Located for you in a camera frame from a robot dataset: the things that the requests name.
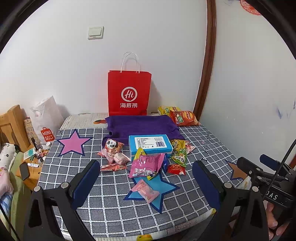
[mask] yellow snack package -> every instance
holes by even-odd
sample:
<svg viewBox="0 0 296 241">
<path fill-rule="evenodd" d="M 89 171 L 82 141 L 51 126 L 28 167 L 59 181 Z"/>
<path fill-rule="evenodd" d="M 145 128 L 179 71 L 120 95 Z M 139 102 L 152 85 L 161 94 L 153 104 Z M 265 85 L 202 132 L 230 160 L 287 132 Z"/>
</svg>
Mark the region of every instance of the yellow snack package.
<svg viewBox="0 0 296 241">
<path fill-rule="evenodd" d="M 176 106 L 159 106 L 157 109 L 160 115 L 170 116 L 170 111 L 181 111 L 179 107 Z"/>
<path fill-rule="evenodd" d="M 141 147 L 139 147 L 139 149 L 137 150 L 134 160 L 139 159 L 140 155 L 143 155 L 143 156 L 146 155 L 145 151 Z"/>
<path fill-rule="evenodd" d="M 181 149 L 186 147 L 186 141 L 185 140 L 171 140 L 170 143 L 172 144 L 172 147 L 175 151 L 179 152 Z"/>
</svg>

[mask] white wall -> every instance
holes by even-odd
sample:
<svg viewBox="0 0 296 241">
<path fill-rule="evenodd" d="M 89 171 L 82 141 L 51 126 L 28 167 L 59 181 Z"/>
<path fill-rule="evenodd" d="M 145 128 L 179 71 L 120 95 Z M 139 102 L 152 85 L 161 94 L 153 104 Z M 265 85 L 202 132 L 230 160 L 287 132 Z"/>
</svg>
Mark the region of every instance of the white wall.
<svg viewBox="0 0 296 241">
<path fill-rule="evenodd" d="M 103 39 L 88 40 L 90 26 L 104 26 Z M 107 73 L 126 51 L 152 74 L 149 110 L 192 110 L 205 38 L 205 0 L 49 0 L 0 54 L 0 113 L 51 95 L 64 115 L 107 112 Z"/>
<path fill-rule="evenodd" d="M 264 17 L 239 1 L 216 2 L 217 43 L 201 122 L 236 157 L 258 164 L 264 153 L 281 161 L 296 138 L 296 60 Z"/>
</svg>

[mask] star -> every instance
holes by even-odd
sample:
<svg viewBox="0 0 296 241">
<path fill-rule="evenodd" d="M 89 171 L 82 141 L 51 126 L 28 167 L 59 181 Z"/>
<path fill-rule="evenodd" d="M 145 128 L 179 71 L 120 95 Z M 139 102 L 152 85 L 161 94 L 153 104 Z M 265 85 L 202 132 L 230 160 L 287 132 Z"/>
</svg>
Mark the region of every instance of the star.
<svg viewBox="0 0 296 241">
<path fill-rule="evenodd" d="M 63 148 L 58 157 L 72 151 L 84 156 L 83 144 L 92 139 L 92 137 L 80 137 L 77 129 L 73 131 L 69 138 L 57 140 L 63 145 Z"/>
<path fill-rule="evenodd" d="M 247 174 L 245 174 L 241 169 L 239 169 L 234 162 L 227 161 L 227 163 L 232 169 L 230 180 L 240 179 L 240 178 L 245 180 L 245 178 L 248 176 Z"/>
<path fill-rule="evenodd" d="M 159 191 L 159 195 L 150 203 L 151 207 L 153 207 L 159 213 L 161 213 L 163 209 L 164 195 L 180 188 L 175 184 L 164 181 L 162 178 L 161 172 L 159 172 L 150 181 L 148 181 L 147 177 L 132 178 L 135 184 L 137 184 L 137 182 L 140 181 L 141 179 L 143 179 L 154 191 Z M 130 191 L 125 196 L 124 200 L 145 200 L 145 199 L 138 192 Z"/>
</svg>

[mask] blue snack package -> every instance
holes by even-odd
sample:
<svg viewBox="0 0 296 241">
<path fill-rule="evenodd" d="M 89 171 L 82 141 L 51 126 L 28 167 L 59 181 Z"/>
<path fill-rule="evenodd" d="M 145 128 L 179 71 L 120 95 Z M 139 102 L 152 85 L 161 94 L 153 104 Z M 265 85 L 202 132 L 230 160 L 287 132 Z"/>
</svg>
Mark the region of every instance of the blue snack package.
<svg viewBox="0 0 296 241">
<path fill-rule="evenodd" d="M 168 165 L 170 164 L 170 162 L 168 161 L 168 156 L 167 154 L 165 154 L 165 157 L 163 158 L 163 163 L 162 163 L 162 168 L 164 173 L 166 173 L 168 171 Z"/>
</svg>

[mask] wooden headboard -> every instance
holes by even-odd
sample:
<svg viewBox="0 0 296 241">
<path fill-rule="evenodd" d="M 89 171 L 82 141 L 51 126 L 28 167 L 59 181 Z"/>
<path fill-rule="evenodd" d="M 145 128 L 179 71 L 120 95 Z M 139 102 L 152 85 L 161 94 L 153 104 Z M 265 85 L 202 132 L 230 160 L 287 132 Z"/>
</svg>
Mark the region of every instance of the wooden headboard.
<svg viewBox="0 0 296 241">
<path fill-rule="evenodd" d="M 15 105 L 7 113 L 0 115 L 0 141 L 1 143 L 16 144 L 22 152 L 28 150 L 30 142 L 20 105 Z"/>
</svg>

